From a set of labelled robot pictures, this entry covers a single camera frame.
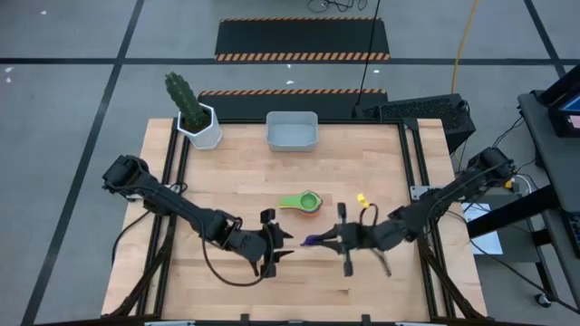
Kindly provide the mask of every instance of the caution stripe mat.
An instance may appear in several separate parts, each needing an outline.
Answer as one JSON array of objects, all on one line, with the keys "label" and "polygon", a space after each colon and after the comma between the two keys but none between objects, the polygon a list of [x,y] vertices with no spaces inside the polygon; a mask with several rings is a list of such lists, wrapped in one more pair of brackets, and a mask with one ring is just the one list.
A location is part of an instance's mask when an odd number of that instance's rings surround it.
[{"label": "caution stripe mat", "polygon": [[[358,89],[307,89],[307,90],[254,90],[254,91],[203,91],[200,102],[213,107],[220,121],[265,120],[273,110],[313,111],[318,119],[350,119]],[[363,89],[361,106],[373,107],[387,102],[383,89]]]},{"label": "caution stripe mat", "polygon": [[384,22],[372,17],[223,19],[215,55],[219,62],[254,63],[381,62],[390,58]]}]

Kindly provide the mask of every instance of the black floor line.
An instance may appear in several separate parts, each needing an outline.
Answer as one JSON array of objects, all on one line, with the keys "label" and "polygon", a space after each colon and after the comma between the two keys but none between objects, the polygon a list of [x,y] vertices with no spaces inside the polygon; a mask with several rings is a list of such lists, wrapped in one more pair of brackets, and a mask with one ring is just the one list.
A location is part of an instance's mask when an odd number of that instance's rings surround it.
[{"label": "black floor line", "polygon": [[125,57],[125,55],[127,54],[127,50],[129,49],[129,43],[131,42],[131,37],[133,36],[133,32],[135,31],[137,21],[139,20],[139,15],[143,7],[143,2],[144,0],[137,0],[137,2],[135,3],[133,14],[131,15],[129,25],[127,26],[127,31],[125,32],[125,36],[123,37],[123,41],[121,43],[121,48],[119,50],[119,53],[117,54],[117,63],[115,63],[115,65],[113,66],[111,76],[109,77],[107,86],[104,89],[101,98],[101,104],[99,105],[99,109],[97,110],[94,121],[92,122],[89,137],[87,138],[87,141],[84,145],[81,160],[76,169],[76,172],[74,173],[71,188],[69,189],[69,193],[64,202],[63,211],[61,212],[58,223],[56,225],[56,230],[54,231],[53,234],[53,239],[51,240],[51,243],[48,247],[48,252],[46,253],[46,256],[44,258],[43,267],[40,270],[38,279],[36,280],[36,284],[34,285],[32,295],[30,297],[30,300],[28,301],[28,305],[26,306],[24,317],[21,322],[21,325],[23,326],[33,325],[34,321],[36,320],[36,315],[42,303],[44,292],[46,291],[46,287],[48,285],[48,282],[50,281],[54,265],[56,263],[56,259],[63,244],[66,229],[68,228],[69,222],[71,221],[74,206],[79,196],[79,192],[81,191],[82,182],[84,181],[87,168],[89,167],[89,163],[91,162],[91,156],[94,151],[94,147],[97,143],[97,138],[99,137],[99,132],[101,131],[102,123],[105,119],[107,109],[109,109],[109,102],[111,101],[113,91],[115,90],[115,85],[117,84],[117,80],[119,79],[119,73],[121,72],[122,67],[121,59]]},{"label": "black floor line", "polygon": [[[580,64],[580,59],[558,59],[563,65]],[[0,64],[115,64],[121,65],[226,65],[226,64],[282,64],[279,62],[218,62],[213,58],[0,58]],[[363,64],[360,61],[294,62],[294,64]],[[453,65],[454,58],[391,58],[389,61],[370,61],[380,65]],[[553,59],[460,59],[459,65],[486,66],[549,66]]]},{"label": "black floor line", "polygon": [[115,64],[115,58],[0,58],[0,64]]},{"label": "black floor line", "polygon": [[546,51],[550,56],[550,59],[552,59],[552,62],[554,64],[554,67],[556,68],[558,76],[562,78],[562,76],[566,74],[566,71],[564,70],[564,66],[560,62],[560,58],[558,58],[556,48],[554,48],[552,41],[550,41],[550,37],[547,35],[546,28],[544,27],[544,24],[542,24],[542,20],[540,19],[540,15],[537,13],[536,7],[532,3],[532,0],[524,0],[524,3],[526,4],[526,8],[529,12],[529,15],[532,17],[532,21],[534,21],[537,33],[540,34],[542,43],[546,47]]}]

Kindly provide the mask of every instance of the wooden table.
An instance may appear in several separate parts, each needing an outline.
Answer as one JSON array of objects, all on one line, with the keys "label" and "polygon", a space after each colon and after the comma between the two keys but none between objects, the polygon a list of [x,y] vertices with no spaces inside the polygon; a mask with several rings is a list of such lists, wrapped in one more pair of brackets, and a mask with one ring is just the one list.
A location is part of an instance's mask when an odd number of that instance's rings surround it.
[{"label": "wooden table", "polygon": [[[171,120],[150,120],[143,141],[140,156],[158,178],[170,126]],[[198,206],[219,208],[243,217],[245,229],[260,228],[260,211],[276,207],[280,196],[310,189],[321,195],[324,206],[314,218],[276,210],[276,221],[295,237],[285,241],[285,249],[295,253],[284,257],[277,267],[276,278],[250,288],[227,286],[216,279],[204,263],[198,235],[180,218],[163,319],[236,321],[241,313],[249,313],[255,321],[359,321],[361,314],[370,314],[373,321],[429,320],[415,243],[400,244],[386,253],[391,278],[384,275],[376,257],[368,251],[352,253],[354,276],[345,278],[340,256],[328,249],[299,245],[307,235],[322,233],[337,222],[338,202],[346,204],[350,220],[357,220],[361,210],[356,200],[359,193],[379,206],[380,220],[395,208],[410,203],[396,126],[320,125],[319,143],[310,153],[271,152],[265,141],[264,125],[228,124],[222,129],[224,138],[216,150],[189,151],[185,176],[189,188],[184,197]],[[420,120],[420,134],[431,184],[449,183],[453,171],[440,121]],[[408,140],[415,179],[419,181],[410,133]],[[177,174],[178,162],[176,150],[172,177]],[[451,210],[461,214],[459,206]],[[141,203],[128,204],[124,224],[142,212]],[[369,213],[367,223],[372,220]],[[152,218],[146,219],[122,238],[103,312],[116,308],[140,278],[151,226]],[[465,225],[444,216],[439,227],[449,276],[472,305],[485,314]],[[248,263],[239,256],[211,246],[208,255],[227,279],[236,282],[254,279]],[[433,280],[439,312],[443,315],[440,284],[434,274]],[[157,281],[152,282],[150,298],[156,286]]]}]

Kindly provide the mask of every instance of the white paper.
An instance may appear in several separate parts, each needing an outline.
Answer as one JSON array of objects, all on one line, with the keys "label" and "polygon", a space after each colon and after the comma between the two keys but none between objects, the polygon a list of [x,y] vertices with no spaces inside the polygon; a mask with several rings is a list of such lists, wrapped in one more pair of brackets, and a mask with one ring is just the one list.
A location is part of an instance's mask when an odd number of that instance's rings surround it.
[{"label": "white paper", "polygon": [[[461,206],[465,210],[470,203],[463,203]],[[488,204],[474,204],[463,213],[465,219],[469,221],[473,221],[475,219],[484,216],[490,210]],[[481,249],[483,249],[488,254],[503,254],[503,250],[501,250],[501,243],[499,242],[498,232],[490,232],[486,235],[479,236],[473,239],[473,242],[478,245]],[[478,248],[474,245],[471,246],[471,250],[473,254],[483,254],[480,252]]]}]

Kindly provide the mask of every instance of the white pot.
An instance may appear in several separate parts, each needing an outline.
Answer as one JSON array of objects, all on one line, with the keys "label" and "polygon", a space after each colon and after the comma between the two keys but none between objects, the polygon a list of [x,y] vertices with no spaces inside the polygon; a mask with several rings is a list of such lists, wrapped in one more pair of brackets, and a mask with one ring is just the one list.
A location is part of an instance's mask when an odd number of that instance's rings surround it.
[{"label": "white pot", "polygon": [[182,128],[181,126],[181,112],[178,115],[178,130],[186,135],[193,143],[196,149],[215,149],[223,136],[223,132],[219,127],[218,117],[214,108],[200,103],[201,108],[211,115],[211,124],[198,133],[192,133]]}]

